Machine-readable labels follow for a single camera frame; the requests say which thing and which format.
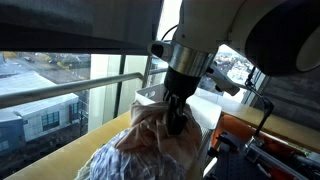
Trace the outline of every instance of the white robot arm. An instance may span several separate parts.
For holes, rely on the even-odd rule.
[[[222,44],[266,75],[306,72],[320,65],[319,9],[318,0],[184,0],[172,41],[152,42],[148,51],[169,63],[164,85],[182,102]],[[222,90],[236,92],[228,78],[212,76]]]

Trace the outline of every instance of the metal rail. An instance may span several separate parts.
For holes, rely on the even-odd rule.
[[[142,74],[136,72],[119,76],[85,80],[80,82],[60,84],[52,87],[4,94],[0,96],[0,109],[136,78],[143,80]]]
[[[151,70],[149,75],[154,75],[154,74],[159,74],[159,73],[164,73],[166,72],[168,69],[167,68],[163,68],[163,69],[154,69]]]

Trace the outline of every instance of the black cable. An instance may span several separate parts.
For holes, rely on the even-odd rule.
[[[251,79],[253,77],[253,73],[255,71],[256,67],[254,66],[248,75],[248,78],[245,82],[246,87],[253,92],[256,96],[258,96],[258,99],[263,103],[263,117],[262,120],[256,129],[255,136],[259,136],[260,130],[262,129],[264,123],[266,122],[267,118],[271,115],[274,105],[273,103],[266,97],[263,97],[255,88],[255,84],[251,82]]]
[[[174,28],[176,28],[176,27],[178,27],[178,24],[175,25],[175,26],[173,26],[172,28],[170,28],[170,29],[162,36],[161,41],[163,41],[164,38],[168,35],[168,33],[169,33],[170,31],[172,31],[172,29],[174,29]]]

